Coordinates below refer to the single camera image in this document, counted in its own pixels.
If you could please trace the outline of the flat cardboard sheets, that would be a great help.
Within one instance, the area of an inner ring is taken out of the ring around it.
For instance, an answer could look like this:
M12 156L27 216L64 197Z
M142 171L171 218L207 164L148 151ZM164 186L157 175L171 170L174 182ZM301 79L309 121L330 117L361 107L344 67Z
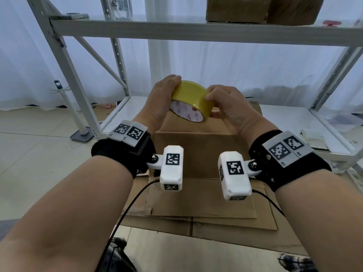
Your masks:
M286 219L267 199L253 193L226 201L217 170L186 170L180 192L146 189L122 225L195 238L307 255Z

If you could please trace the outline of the person's right hand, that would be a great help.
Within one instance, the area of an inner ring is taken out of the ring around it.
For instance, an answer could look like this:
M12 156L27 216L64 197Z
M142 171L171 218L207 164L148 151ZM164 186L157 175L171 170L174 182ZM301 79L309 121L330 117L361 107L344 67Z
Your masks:
M213 102L218 110L213 110L210 118L221 119L234 135L242 136L249 147L262 134L278 130L250 105L237 88L212 85L207 91L221 94L220 102Z

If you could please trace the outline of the dark flat object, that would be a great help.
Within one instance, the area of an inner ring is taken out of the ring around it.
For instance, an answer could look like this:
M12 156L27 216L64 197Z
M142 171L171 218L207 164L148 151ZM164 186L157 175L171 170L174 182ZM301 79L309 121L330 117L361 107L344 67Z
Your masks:
M66 13L60 15L51 15L50 19L53 20L80 20L80 19L90 19L87 13Z

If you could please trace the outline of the person's black left shoe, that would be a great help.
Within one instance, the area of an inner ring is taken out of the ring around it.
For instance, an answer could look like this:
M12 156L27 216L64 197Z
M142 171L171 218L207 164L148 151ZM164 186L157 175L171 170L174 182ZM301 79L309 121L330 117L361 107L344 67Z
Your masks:
M100 261L98 272L138 272L131 259L125 254L125 238L114 237L107 252Z

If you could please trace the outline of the white stand with phone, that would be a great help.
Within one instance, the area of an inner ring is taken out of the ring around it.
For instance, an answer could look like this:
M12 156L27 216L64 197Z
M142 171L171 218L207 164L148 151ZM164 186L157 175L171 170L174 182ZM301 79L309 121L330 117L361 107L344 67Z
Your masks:
M78 142L88 142L90 141L93 137L93 131L91 130L90 127L85 126L85 124L81 121L76 109L74 108L74 106L72 105L68 95L66 94L67 91L70 91L70 87L66 87L64 88L59 80L54 80L54 83L56 85L56 89L51 89L53 94L60 94L61 98L64 101L64 105L67 107L67 109L69 110L74 123L76 124L78 130L72 134L70 136L70 139L73 141L78 141Z

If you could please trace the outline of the white curtain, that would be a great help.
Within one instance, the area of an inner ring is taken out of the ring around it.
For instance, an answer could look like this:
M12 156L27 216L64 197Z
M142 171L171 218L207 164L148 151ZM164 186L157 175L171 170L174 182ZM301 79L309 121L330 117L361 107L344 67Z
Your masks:
M51 0L61 13L102 16L100 0ZM206 0L132 0L137 16L201 17ZM317 20L362 20L363 0L324 0ZM120 101L120 84L72 37L67 50L88 100ZM234 86L260 104L307 107L344 48L196 41L120 39L129 88L147 96L169 74L208 87ZM53 81L67 82L26 0L0 0L0 110L61 106ZM363 55L323 109L363 107Z

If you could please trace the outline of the taped cardboard box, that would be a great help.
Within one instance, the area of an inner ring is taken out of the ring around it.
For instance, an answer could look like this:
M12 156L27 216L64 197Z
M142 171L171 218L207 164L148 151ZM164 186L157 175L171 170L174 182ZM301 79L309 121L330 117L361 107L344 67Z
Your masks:
M271 0L207 0L206 21L262 23Z
M266 22L284 26L315 23L324 0L271 0Z

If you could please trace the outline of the open book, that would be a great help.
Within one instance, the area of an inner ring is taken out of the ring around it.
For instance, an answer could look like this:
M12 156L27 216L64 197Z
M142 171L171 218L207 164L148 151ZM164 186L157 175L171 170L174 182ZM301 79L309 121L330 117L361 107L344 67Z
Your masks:
M306 144L314 150L331 152L321 132L302 129L299 133Z

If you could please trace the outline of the clear glass jar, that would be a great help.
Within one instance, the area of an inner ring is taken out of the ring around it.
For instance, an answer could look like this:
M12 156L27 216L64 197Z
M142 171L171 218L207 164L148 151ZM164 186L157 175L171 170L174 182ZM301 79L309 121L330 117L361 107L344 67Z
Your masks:
M131 0L111 0L111 8L115 19L131 19L133 16Z

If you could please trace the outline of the yellow tape roll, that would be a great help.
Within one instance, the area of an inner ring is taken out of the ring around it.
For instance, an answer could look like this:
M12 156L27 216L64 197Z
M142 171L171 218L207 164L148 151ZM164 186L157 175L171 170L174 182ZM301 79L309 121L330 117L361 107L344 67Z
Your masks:
M181 81L171 96L170 110L178 117L192 123L204 123L210 117L214 103L205 100L208 91L203 86Z

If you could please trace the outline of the person's left hand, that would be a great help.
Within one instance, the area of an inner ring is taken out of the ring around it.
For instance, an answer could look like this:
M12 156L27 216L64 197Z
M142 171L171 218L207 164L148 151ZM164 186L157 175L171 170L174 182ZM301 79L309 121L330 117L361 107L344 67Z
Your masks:
M147 127L147 131L153 135L157 132L171 107L171 96L176 87L164 87L164 79L155 83L146 103L133 121Z

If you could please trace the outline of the black wrist band with markers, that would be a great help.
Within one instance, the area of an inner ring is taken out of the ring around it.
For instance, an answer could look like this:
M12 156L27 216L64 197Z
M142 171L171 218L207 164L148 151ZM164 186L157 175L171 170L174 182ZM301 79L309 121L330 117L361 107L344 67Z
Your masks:
M262 134L250 146L249 155L261 170L255 178L273 192L309 173L322 169L332 171L323 158L290 131Z
M146 173L147 163L152 163L156 149L147 127L141 123L123 120L106 139L97 141L91 156L104 156L125 166L133 178L138 173Z

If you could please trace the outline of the person's right forearm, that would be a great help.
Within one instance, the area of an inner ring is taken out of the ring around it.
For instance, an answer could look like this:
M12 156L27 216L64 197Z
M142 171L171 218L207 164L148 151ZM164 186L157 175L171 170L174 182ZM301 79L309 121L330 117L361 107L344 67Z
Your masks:
M363 194L352 183L319 170L275 197L319 272L363 272Z

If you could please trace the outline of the white metal shelf rack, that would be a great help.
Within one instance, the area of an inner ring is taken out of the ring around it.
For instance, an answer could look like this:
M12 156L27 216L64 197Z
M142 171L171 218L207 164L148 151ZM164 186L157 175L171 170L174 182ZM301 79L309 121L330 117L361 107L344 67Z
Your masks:
M363 54L363 21L355 27L344 23L341 27L328 27L322 23L312 26L278 26L243 23L213 23L196 17L162 17L151 20L117 21L111 15L110 1L101 0L101 19L67 19L49 0L27 0L56 61L66 78L84 117L97 139L111 130L116 118L129 118L138 113L145 97L131 95L125 73L125 63L119 38L155 39L175 41L207 41L264 43L282 45L313 45L344 47L323 86L318 90L309 111L343 145L349 154L324 153L320 155L339 164L339 168L353 168L363 177L359 160L363 149L354 152L348 143L317 111ZM74 37L86 51L121 85L125 98L102 124L96 118L90 101L66 48L63 36Z

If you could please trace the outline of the person's left forearm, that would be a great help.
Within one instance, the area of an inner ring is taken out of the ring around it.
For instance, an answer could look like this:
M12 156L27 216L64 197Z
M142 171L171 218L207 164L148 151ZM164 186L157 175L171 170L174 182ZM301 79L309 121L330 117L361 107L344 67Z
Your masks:
M40 198L0 242L0 272L95 272L133 186L94 156Z

